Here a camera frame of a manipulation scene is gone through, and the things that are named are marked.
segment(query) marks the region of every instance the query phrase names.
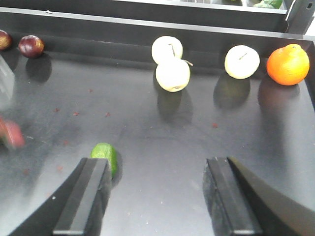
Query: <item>black tray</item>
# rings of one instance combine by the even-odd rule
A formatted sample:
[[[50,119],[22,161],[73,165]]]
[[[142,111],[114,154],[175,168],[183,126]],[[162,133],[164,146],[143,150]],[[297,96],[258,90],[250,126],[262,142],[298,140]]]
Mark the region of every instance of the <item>black tray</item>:
[[[315,9],[315,0],[284,0],[280,9],[251,7],[259,0],[1,0],[2,7],[78,13],[205,25],[248,30],[305,34]]]
[[[119,153],[104,236],[214,235],[202,190],[213,156],[238,158],[315,209],[314,38],[7,8],[0,22],[14,39],[1,55],[15,74],[11,105],[1,115],[26,139],[22,149],[0,146],[1,235],[49,198],[99,142]],[[19,54],[27,34],[45,41],[42,57]],[[162,35],[180,39],[183,58],[194,63],[182,92],[156,83],[151,45]],[[289,43],[307,51],[311,69],[306,81],[284,87],[268,77],[265,63]],[[223,68],[237,44],[261,55],[249,79],[234,80]]]

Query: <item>red fruit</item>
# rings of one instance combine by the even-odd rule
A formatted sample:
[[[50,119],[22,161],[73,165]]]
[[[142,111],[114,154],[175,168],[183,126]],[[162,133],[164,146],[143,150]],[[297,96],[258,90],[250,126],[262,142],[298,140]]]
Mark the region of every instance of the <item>red fruit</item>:
[[[23,56],[34,59],[42,55],[44,42],[34,35],[24,36],[19,42],[19,49]]]
[[[12,44],[12,37],[5,31],[0,30],[0,51],[9,48]]]
[[[25,145],[25,141],[18,124],[7,120],[5,122],[6,132],[4,132],[7,143],[13,148],[20,148]]]

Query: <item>apple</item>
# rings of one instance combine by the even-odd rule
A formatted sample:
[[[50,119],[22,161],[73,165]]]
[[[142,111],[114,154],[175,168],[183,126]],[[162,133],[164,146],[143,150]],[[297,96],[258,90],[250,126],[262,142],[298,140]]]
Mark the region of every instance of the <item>apple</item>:
[[[229,76],[245,79],[258,69],[259,63],[257,51],[245,45],[237,45],[226,54],[224,66]]]
[[[183,46],[175,37],[162,36],[157,38],[152,44],[152,58],[158,65],[169,58],[176,57],[181,59],[182,55]]]
[[[172,58],[158,64],[156,78],[163,89],[177,92],[187,86],[190,79],[190,68],[185,60]]]
[[[24,36],[19,42],[19,49],[23,56],[34,59],[43,54],[44,41],[34,35]]]
[[[12,44],[12,37],[5,31],[0,30],[0,51],[9,48]]]

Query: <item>green leaf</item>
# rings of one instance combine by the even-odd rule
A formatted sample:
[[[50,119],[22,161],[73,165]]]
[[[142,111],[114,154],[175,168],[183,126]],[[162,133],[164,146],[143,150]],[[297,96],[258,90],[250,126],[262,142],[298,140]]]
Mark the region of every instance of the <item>green leaf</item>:
[[[264,1],[261,1],[260,3],[255,4],[253,7],[260,7],[260,8],[270,8],[275,9],[272,5],[263,3]]]
[[[263,0],[261,2],[272,5],[275,9],[279,9],[282,5],[283,0]]]

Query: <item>apple stem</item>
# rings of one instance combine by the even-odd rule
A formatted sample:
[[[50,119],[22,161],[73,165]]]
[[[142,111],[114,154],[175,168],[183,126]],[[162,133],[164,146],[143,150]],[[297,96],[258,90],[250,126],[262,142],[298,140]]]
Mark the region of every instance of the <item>apple stem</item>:
[[[246,56],[247,55],[247,53],[245,53],[244,55],[242,55],[240,58],[239,58],[239,60],[241,60],[244,56]]]
[[[185,61],[188,65],[193,66],[193,64],[191,62],[189,62],[187,60],[183,60],[183,61]]]
[[[171,48],[172,48],[172,52],[173,52],[173,56],[175,56],[175,51],[174,51],[174,47],[173,47],[173,45],[169,43],[169,46],[171,46]]]

